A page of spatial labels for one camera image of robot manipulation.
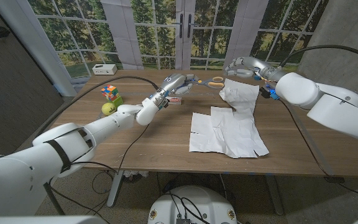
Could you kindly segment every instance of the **door handle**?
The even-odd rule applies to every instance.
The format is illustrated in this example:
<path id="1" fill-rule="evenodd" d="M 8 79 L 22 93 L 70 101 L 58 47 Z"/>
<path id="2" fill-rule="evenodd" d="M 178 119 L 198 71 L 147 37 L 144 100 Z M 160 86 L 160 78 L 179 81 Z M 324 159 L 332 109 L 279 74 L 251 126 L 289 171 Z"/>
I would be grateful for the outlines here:
<path id="1" fill-rule="evenodd" d="M 11 31 L 7 30 L 5 27 L 0 27 L 0 38 L 7 37 Z"/>
<path id="2" fill-rule="evenodd" d="M 179 30 L 179 38 L 182 38 L 183 34 L 183 14 L 180 14 L 180 22 L 172 22 L 172 24 L 178 24 L 180 25 L 180 30 Z"/>
<path id="3" fill-rule="evenodd" d="M 187 29 L 187 38 L 190 38 L 190 29 L 191 29 L 191 26 L 198 27 L 199 24 L 191 23 L 191 14 L 189 14 L 189 24 L 188 24 L 188 29 Z"/>

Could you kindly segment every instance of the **scissors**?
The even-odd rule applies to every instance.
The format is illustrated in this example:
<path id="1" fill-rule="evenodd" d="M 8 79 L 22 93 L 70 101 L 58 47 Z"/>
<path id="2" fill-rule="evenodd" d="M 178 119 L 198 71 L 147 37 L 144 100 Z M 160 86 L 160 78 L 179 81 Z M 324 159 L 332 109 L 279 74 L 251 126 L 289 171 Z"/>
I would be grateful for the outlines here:
<path id="1" fill-rule="evenodd" d="M 187 83 L 193 83 L 197 85 L 204 85 L 206 87 L 210 87 L 214 89 L 220 89 L 224 87 L 223 81 L 224 78 L 222 77 L 214 77 L 205 81 L 192 79 L 190 81 L 187 81 Z"/>

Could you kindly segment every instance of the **crumpled paper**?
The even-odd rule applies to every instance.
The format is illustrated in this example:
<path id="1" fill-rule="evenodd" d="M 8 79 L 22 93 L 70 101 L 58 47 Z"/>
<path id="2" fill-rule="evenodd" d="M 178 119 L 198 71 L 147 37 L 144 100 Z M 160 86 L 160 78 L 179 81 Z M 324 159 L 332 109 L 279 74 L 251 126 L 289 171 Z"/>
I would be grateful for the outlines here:
<path id="1" fill-rule="evenodd" d="M 233 108 L 211 107 L 211 116 L 193 113 L 190 152 L 220 152 L 231 158 L 269 153 L 253 116 L 259 87 L 226 79 L 219 95 Z"/>

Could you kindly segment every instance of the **robotic arm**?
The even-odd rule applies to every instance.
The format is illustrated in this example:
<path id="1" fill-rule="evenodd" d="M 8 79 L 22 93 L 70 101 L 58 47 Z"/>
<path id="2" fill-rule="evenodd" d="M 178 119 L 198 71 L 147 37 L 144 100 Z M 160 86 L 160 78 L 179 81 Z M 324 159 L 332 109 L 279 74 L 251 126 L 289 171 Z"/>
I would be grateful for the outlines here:
<path id="1" fill-rule="evenodd" d="M 142 105 L 121 105 L 117 112 L 85 126 L 68 123 L 53 128 L 33 140 L 33 147 L 0 157 L 0 216 L 33 215 L 45 195 L 44 183 L 65 177 L 92 160 L 96 148 L 118 131 L 147 125 L 156 112 L 168 106 L 167 96 L 187 93 L 197 80 L 194 75 L 173 74 Z"/>
<path id="2" fill-rule="evenodd" d="M 248 70 L 232 70 L 237 65 L 245 65 Z M 243 78 L 257 75 L 274 87 L 278 96 L 309 110 L 309 118 L 358 139 L 358 94 L 345 88 L 315 83 L 295 72 L 285 72 L 253 57 L 234 59 L 225 72 L 226 75 Z"/>

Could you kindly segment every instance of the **table leg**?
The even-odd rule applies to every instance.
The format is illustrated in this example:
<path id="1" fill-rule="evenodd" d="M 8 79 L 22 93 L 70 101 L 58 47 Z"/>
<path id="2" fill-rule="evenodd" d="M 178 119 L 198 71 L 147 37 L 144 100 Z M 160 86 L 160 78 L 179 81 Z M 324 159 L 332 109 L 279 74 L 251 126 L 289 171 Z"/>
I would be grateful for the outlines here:
<path id="1" fill-rule="evenodd" d="M 110 193 L 109 193 L 109 198 L 107 199 L 107 206 L 108 207 L 113 207 L 114 204 L 116 203 L 117 196 L 118 196 L 118 191 L 119 191 L 119 188 L 120 188 L 121 183 L 122 183 L 122 178 L 123 178 L 122 174 L 123 173 L 124 173 L 123 170 L 118 171 L 118 174 L 116 174 L 114 176 L 114 179 L 112 180 L 111 189 L 110 189 Z"/>
<path id="2" fill-rule="evenodd" d="M 275 176 L 266 175 L 266 183 L 268 187 L 268 191 L 270 192 L 270 196 L 272 198 L 274 210 L 277 215 L 284 214 L 283 203 L 281 201 L 280 193 L 278 192 L 278 186 Z"/>

